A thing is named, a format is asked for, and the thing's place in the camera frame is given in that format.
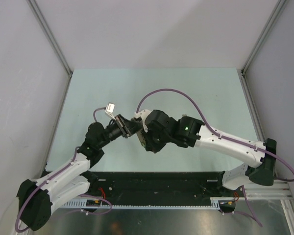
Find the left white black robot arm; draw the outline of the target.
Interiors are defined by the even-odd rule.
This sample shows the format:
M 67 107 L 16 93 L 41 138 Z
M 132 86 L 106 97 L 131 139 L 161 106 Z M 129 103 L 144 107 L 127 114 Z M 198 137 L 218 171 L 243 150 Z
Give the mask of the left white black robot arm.
M 75 148 L 73 157 L 65 164 L 42 178 L 27 179 L 21 183 L 17 193 L 19 212 L 15 221 L 15 231 L 18 233 L 26 231 L 19 228 L 20 221 L 34 231 L 43 227 L 56 210 L 56 202 L 64 204 L 80 194 L 86 193 L 89 196 L 96 194 L 98 183 L 83 178 L 79 190 L 58 196 L 61 189 L 100 161 L 104 155 L 103 147 L 118 137 L 131 137 L 142 129 L 143 122 L 140 117 L 128 120 L 122 115 L 117 115 L 106 127 L 100 122 L 90 124 L 83 144 Z

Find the aluminium frame post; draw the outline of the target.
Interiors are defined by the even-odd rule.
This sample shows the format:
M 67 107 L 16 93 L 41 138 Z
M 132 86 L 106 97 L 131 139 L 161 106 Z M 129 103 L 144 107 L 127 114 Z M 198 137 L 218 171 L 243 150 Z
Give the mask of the aluminium frame post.
M 32 11 L 34 17 L 36 18 L 39 26 L 42 29 L 42 32 L 44 33 L 46 39 L 48 40 L 52 50 L 54 51 L 56 57 L 58 58 L 60 64 L 62 65 L 63 69 L 65 70 L 66 74 L 69 78 L 72 77 L 73 71 L 69 66 L 69 63 L 67 62 L 67 59 L 65 58 L 65 55 L 60 48 L 42 10 L 40 9 L 38 3 L 36 0 L 26 0 L 30 10 Z
M 288 3 L 289 3 L 289 0 L 277 1 L 267 22 L 265 23 L 265 26 L 263 27 L 259 37 L 257 38 L 255 45 L 253 46 L 249 56 L 247 57 L 246 62 L 241 68 L 241 74 L 243 76 L 245 76 L 252 62 L 257 57 L 257 54 L 260 52 L 261 48 L 263 47 L 264 43 L 266 42 L 267 38 L 269 37 L 270 33 L 272 32 L 274 26 L 276 25 L 278 19 L 280 18 L 282 12 L 284 11 Z

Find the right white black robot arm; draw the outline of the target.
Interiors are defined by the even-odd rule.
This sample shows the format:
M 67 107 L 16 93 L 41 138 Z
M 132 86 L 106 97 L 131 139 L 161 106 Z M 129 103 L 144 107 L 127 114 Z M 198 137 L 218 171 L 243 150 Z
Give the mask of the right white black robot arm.
M 141 142 L 146 151 L 157 153 L 167 143 L 173 143 L 183 148 L 207 148 L 241 161 L 242 165 L 221 174 L 216 184 L 221 196 L 228 196 L 249 182 L 261 186 L 274 183 L 274 140 L 248 141 L 217 130 L 211 132 L 201 120 L 188 116 L 175 120 L 160 110 L 142 110 L 137 116 L 142 119 Z

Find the right aluminium frame post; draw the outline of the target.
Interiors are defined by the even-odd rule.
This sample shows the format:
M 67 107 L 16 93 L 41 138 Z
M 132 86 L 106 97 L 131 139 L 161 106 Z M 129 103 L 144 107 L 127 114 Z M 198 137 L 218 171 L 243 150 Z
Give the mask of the right aluminium frame post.
M 261 48 L 263 47 L 264 43 L 266 42 L 267 38 L 269 37 L 270 33 L 272 32 L 274 26 L 276 25 L 278 19 L 280 18 L 282 12 L 284 11 L 288 3 L 289 3 L 289 0 L 277 1 L 267 22 L 265 23 L 265 26 L 263 27 L 259 37 L 257 38 L 255 45 L 253 46 L 249 56 L 247 57 L 246 62 L 241 68 L 241 74 L 243 76 L 245 76 L 252 62 L 257 57 L 257 54 L 260 52 Z

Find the white remote control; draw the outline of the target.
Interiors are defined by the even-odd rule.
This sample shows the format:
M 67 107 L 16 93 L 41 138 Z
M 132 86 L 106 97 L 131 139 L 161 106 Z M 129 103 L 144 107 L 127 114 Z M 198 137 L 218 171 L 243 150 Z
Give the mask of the white remote control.
M 142 131 L 137 132 L 136 135 L 137 135 L 137 137 L 138 137 L 138 140 L 139 140 L 140 143 L 141 143 L 141 146 L 142 146 L 143 148 L 145 148 L 145 147 L 146 147 L 146 140 L 145 140 L 145 138 L 144 138 L 144 136 L 143 136 Z

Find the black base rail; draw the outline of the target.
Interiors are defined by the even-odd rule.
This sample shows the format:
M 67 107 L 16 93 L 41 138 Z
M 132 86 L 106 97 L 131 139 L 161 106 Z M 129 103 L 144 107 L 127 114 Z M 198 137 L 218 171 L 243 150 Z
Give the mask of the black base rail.
M 86 196 L 102 196 L 113 207 L 205 207 L 213 198 L 235 206 L 235 194 L 243 195 L 249 182 L 230 190 L 221 185 L 222 172 L 91 172 L 76 177 L 58 196 L 79 190 L 83 178 L 90 182 Z

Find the left aluminium frame post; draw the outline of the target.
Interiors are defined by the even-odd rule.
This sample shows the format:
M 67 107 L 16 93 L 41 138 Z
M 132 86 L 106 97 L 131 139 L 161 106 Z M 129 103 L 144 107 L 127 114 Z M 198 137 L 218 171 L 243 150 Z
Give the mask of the left aluminium frame post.
M 30 10 L 32 11 L 34 17 L 36 18 L 39 26 L 42 29 L 42 32 L 44 33 L 46 39 L 48 40 L 52 50 L 54 51 L 56 57 L 58 58 L 60 64 L 62 65 L 63 69 L 65 70 L 66 74 L 69 78 L 72 77 L 73 71 L 69 66 L 69 63 L 67 62 L 67 59 L 65 58 L 65 55 L 60 48 L 42 10 L 40 9 L 38 3 L 36 0 L 26 0 Z

